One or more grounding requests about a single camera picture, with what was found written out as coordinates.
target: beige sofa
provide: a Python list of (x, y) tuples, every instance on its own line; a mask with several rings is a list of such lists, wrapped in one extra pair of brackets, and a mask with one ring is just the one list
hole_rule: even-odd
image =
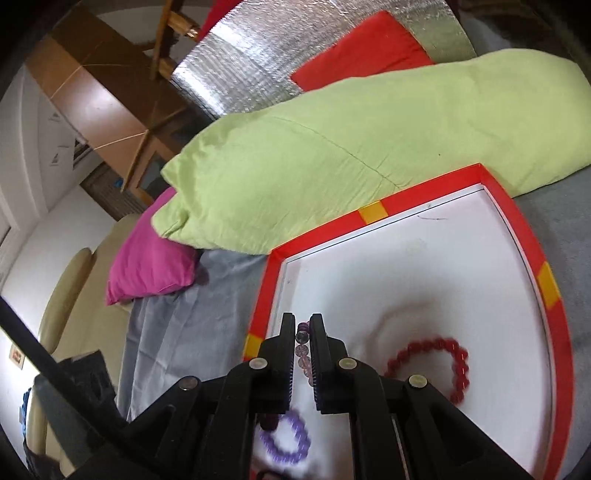
[[(117, 390), (129, 322), (128, 309), (106, 306), (105, 290), (111, 264), (139, 216), (128, 215), (115, 224), (95, 253), (80, 250), (70, 261), (53, 291), (39, 328), (39, 341), (56, 361), (100, 350)], [(40, 403), (31, 393), (27, 416), (27, 445), (60, 463), (67, 476), (74, 467), (48, 426)]]

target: yellow tape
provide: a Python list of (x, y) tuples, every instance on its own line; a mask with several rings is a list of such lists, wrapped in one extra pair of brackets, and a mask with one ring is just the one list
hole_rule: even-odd
[(259, 348), (261, 347), (262, 338), (251, 333), (246, 337), (244, 343), (244, 357), (255, 358), (258, 355)]
[(544, 262), (540, 268), (537, 279), (544, 305), (546, 305), (546, 309), (550, 310), (561, 299), (561, 296), (548, 262)]
[(370, 223), (377, 222), (378, 220), (381, 220), (382, 218), (386, 218), (388, 216), (388, 212), (386, 212), (386, 209), (384, 208), (380, 200), (378, 200), (377, 202), (370, 203), (365, 207), (361, 207), (358, 210), (358, 212), (361, 215), (363, 221), (367, 225), (369, 225)]

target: screw head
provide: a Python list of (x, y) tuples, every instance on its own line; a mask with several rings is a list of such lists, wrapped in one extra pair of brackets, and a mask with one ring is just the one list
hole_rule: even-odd
[(425, 388), (428, 384), (428, 381), (422, 375), (411, 375), (408, 377), (408, 383), (413, 388)]
[(357, 362), (353, 358), (345, 357), (339, 360), (339, 367), (343, 370), (353, 370), (357, 366)]
[(178, 381), (178, 387), (181, 390), (192, 390), (199, 385), (199, 380), (195, 377), (183, 377)]
[(267, 365), (269, 365), (269, 362), (267, 362), (267, 360), (265, 360), (264, 358), (258, 356), (256, 358), (253, 358), (250, 362), (248, 362), (248, 365), (253, 370), (262, 370)]

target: gray bedsheet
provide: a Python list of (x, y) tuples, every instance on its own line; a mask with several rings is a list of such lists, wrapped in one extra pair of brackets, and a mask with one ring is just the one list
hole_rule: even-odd
[(562, 478), (591, 442), (591, 167), (515, 201), (552, 267), (573, 344), (573, 425)]
[(116, 399), (124, 418), (185, 375), (210, 380), (242, 361), (265, 259), (208, 250), (191, 287), (134, 302)]
[[(516, 202), (552, 266), (573, 342), (574, 417), (562, 478), (591, 442), (591, 168)], [(118, 395), (124, 417), (135, 418), (180, 377), (208, 380), (241, 361), (264, 265), (262, 256), (206, 251), (195, 285), (135, 302)]]

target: green pillow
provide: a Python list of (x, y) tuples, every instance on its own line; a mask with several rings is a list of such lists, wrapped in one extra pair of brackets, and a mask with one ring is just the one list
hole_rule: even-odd
[(266, 254), (422, 181), (483, 163), (511, 196), (591, 163), (591, 87), (534, 50), (352, 78), (228, 115), (163, 170), (159, 235)]

